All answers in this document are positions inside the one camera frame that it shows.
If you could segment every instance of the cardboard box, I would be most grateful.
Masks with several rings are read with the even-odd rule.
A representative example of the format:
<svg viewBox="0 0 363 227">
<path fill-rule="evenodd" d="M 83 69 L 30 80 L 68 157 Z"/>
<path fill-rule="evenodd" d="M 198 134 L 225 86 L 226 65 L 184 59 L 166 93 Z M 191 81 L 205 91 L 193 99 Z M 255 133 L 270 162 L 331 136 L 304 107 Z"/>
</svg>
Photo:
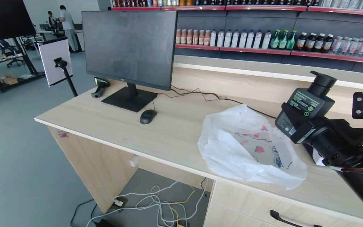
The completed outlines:
<svg viewBox="0 0 363 227">
<path fill-rule="evenodd" d="M 18 79 L 16 79 L 15 76 L 10 74 L 5 74 L 3 78 L 0 78 L 0 81 L 4 84 L 9 84 L 9 85 L 18 83 Z"/>
</svg>

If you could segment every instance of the gray pants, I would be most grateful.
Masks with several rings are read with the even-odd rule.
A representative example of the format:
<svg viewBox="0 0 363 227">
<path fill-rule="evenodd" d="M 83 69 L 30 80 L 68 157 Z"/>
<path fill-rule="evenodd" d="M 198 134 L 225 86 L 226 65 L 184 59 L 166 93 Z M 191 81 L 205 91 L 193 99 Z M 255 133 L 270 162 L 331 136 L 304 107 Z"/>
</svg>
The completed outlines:
<svg viewBox="0 0 363 227">
<path fill-rule="evenodd" d="M 65 30 L 65 36 L 68 38 L 68 43 L 71 46 L 72 50 L 77 51 L 78 43 L 77 43 L 77 38 L 75 37 L 75 30 L 74 29 Z"/>
</svg>

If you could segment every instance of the black tripod stand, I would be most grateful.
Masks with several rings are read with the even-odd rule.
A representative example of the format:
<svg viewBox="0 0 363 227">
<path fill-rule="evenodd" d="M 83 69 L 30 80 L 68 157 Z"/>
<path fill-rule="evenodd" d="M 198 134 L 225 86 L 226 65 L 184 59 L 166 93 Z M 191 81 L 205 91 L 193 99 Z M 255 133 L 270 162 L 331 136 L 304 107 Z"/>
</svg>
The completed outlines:
<svg viewBox="0 0 363 227">
<path fill-rule="evenodd" d="M 55 67 L 60 67 L 62 71 L 64 72 L 65 78 L 68 81 L 69 87 L 71 88 L 72 93 L 74 96 L 78 96 L 77 91 L 75 90 L 74 84 L 72 83 L 71 77 L 68 74 L 68 71 L 66 70 L 66 65 L 68 64 L 65 60 L 62 60 L 62 58 L 56 58 L 54 59 L 54 62 L 56 63 Z"/>
</svg>

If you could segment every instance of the green glass bottle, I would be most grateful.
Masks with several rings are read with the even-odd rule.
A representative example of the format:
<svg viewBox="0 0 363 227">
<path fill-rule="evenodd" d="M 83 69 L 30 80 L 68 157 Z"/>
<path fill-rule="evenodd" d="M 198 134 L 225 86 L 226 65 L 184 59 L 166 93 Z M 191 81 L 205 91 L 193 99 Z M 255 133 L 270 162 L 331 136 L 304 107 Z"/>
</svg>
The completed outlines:
<svg viewBox="0 0 363 227">
<path fill-rule="evenodd" d="M 292 50 L 295 46 L 295 35 L 297 34 L 297 32 L 295 30 L 292 31 L 291 33 L 291 37 L 289 37 L 287 43 L 286 43 L 286 49 L 287 50 Z"/>
<path fill-rule="evenodd" d="M 271 39 L 271 44 L 270 44 L 270 47 L 271 49 L 276 49 L 278 48 L 278 43 L 279 43 L 279 32 L 281 30 L 277 29 L 275 31 L 275 34 L 274 34 L 274 37 Z"/>
<path fill-rule="evenodd" d="M 288 30 L 284 30 L 284 33 L 282 34 L 282 38 L 278 44 L 279 49 L 285 49 L 286 43 L 287 43 L 287 38 L 286 38 L 287 34 L 288 34 Z"/>
</svg>

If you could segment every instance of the person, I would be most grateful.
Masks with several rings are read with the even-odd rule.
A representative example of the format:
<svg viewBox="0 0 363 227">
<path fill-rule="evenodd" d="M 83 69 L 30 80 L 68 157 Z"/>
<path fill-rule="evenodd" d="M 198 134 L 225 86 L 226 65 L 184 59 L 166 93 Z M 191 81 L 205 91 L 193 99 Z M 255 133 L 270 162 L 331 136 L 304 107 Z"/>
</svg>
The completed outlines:
<svg viewBox="0 0 363 227">
<path fill-rule="evenodd" d="M 51 27 L 55 26 L 55 18 L 53 17 L 53 13 L 49 11 L 49 24 Z"/>
<path fill-rule="evenodd" d="M 60 6 L 61 15 L 60 21 L 62 22 L 62 28 L 65 31 L 65 36 L 68 38 L 68 43 L 71 46 L 74 53 L 78 53 L 78 43 L 75 37 L 74 21 L 71 14 L 66 11 L 65 6 Z"/>
</svg>

